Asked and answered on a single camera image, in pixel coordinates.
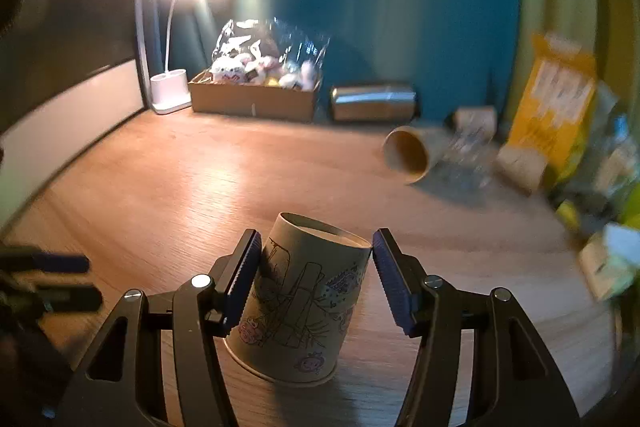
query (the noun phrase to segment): tabletop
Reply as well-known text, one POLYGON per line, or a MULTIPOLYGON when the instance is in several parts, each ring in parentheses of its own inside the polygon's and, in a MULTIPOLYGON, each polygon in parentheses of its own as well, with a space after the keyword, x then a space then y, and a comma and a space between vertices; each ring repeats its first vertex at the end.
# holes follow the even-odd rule
MULTIPOLYGON (((280 212, 361 237, 388 227, 401 250, 453 286, 516 296, 556 360, 580 413, 606 392, 614 352, 609 307, 593 301, 569 236, 542 197, 492 181, 480 192, 428 176, 402 185, 384 165, 386 128, 319 126, 144 112, 71 163, 8 230, 6 241, 81 251, 104 294, 98 316, 49 317, 76 359, 130 288, 176 289, 231 253, 246 228, 267 237, 280 212)), ((260 380, 216 341, 241 426, 393 425, 419 340, 393 322, 369 263, 332 380, 291 389, 260 380)), ((464 331, 451 424, 466 414, 473 336, 464 331)), ((162 334, 169 420, 181 425, 172 339, 162 334)))

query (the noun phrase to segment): cardboard box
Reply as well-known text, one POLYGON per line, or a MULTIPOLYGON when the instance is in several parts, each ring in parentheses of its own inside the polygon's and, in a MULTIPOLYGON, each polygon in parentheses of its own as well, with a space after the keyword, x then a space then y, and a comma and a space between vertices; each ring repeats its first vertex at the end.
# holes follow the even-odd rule
POLYGON ((249 84, 199 84, 208 74, 209 70, 205 70, 189 83, 194 111, 301 122, 313 120, 319 83, 313 91, 249 84))

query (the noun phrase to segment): cup base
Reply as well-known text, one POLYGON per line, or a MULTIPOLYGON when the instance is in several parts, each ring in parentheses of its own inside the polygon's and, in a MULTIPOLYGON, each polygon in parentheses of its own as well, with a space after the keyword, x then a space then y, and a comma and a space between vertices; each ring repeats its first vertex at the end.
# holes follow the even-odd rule
POLYGON ((256 371, 253 367, 250 367, 249 365, 245 364, 242 360, 236 357, 235 353, 231 350, 231 348, 227 346, 226 339, 223 339, 223 342, 225 343, 226 350, 231 355, 231 358, 234 359, 243 369, 246 369, 247 371, 249 371, 249 373, 251 373, 252 375, 255 375, 258 378, 262 378, 263 380, 266 380, 268 382, 276 383, 278 385, 283 385, 285 387, 297 387, 300 389, 303 387, 315 387, 316 385, 324 384, 334 377, 335 370, 338 367, 338 364, 336 363, 334 365, 334 368, 326 377, 323 377, 320 380, 314 380, 311 382, 290 382, 286 380, 278 380, 277 378, 268 377, 267 375, 262 374, 260 371, 256 371))

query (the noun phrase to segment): pink cartoon character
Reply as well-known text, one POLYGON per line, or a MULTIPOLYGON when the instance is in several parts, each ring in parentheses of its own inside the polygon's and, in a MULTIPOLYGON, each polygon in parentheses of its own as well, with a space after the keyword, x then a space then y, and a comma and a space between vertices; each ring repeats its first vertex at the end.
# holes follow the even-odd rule
POLYGON ((240 338, 246 344, 257 344, 262 340, 262 330, 260 323, 255 319, 247 319, 240 322, 238 326, 240 338))
POLYGON ((296 362, 295 367, 300 373, 315 373, 316 375, 320 373, 320 369, 324 365, 324 357, 320 351, 314 351, 312 353, 307 353, 306 356, 302 357, 300 360, 296 362))

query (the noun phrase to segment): metallic can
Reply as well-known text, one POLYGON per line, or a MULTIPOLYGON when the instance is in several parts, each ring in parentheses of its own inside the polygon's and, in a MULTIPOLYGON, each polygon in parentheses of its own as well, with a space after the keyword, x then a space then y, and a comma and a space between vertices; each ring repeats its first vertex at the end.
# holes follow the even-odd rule
POLYGON ((410 121, 417 95, 408 84, 334 87, 331 108, 336 121, 410 121))

